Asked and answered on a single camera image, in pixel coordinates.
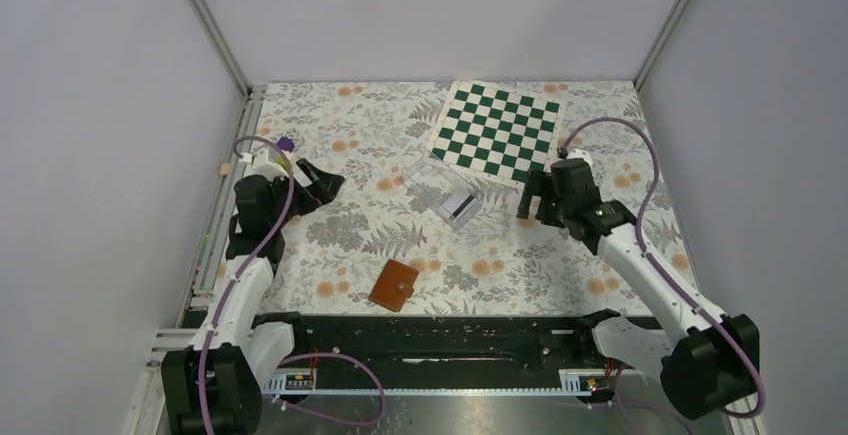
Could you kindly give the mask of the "clear plastic card box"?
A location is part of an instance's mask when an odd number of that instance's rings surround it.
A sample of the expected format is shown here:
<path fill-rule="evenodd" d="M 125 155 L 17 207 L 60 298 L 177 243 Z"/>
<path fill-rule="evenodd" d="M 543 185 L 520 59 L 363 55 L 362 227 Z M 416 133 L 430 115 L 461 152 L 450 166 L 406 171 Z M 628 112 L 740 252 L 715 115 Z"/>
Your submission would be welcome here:
<path fill-rule="evenodd" d="M 483 207 L 482 192 L 433 154 L 403 169 L 402 174 L 414 196 L 454 230 L 465 226 Z M 470 192 L 479 202 L 462 217 L 450 220 L 441 203 L 455 192 Z"/>

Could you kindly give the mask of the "brown leather card holder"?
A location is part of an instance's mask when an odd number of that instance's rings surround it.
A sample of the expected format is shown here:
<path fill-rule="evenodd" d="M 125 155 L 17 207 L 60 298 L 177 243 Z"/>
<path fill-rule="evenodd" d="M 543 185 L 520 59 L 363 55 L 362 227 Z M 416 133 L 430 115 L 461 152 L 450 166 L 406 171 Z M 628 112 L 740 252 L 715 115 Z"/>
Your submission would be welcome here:
<path fill-rule="evenodd" d="M 390 259 L 378 276 L 368 300 L 392 312 L 400 312 L 414 293 L 419 271 Z"/>

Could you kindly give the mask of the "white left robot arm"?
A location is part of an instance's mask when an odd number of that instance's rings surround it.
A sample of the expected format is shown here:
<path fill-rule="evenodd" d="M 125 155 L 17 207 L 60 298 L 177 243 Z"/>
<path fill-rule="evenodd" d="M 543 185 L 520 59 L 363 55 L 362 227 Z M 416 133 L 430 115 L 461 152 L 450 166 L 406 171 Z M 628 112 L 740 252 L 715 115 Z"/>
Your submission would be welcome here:
<path fill-rule="evenodd" d="M 278 162 L 258 161 L 235 183 L 224 280 L 192 340 L 162 361 L 172 433 L 254 433 L 261 389 L 277 365 L 307 359 L 311 342 L 291 324 L 253 323 L 282 260 L 283 227 L 331 203 L 344 182 L 343 176 L 300 159 L 291 173 Z"/>

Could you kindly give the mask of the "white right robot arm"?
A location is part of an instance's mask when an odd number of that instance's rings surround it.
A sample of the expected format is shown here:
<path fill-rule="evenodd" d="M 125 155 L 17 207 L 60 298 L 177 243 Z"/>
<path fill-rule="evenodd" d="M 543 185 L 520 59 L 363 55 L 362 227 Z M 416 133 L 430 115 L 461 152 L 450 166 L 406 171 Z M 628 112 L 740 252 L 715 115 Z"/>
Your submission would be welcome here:
<path fill-rule="evenodd" d="M 612 311 L 596 312 L 589 330 L 573 341 L 575 357 L 597 367 L 608 358 L 657 380 L 678 413 L 690 420 L 764 392 L 759 373 L 759 330 L 746 315 L 729 316 L 686 285 L 673 266 L 652 252 L 636 216 L 617 200 L 605 201 L 583 159 L 563 159 L 550 171 L 530 171 L 517 215 L 563 228 L 609 265 L 635 291 L 660 332 L 636 326 Z"/>

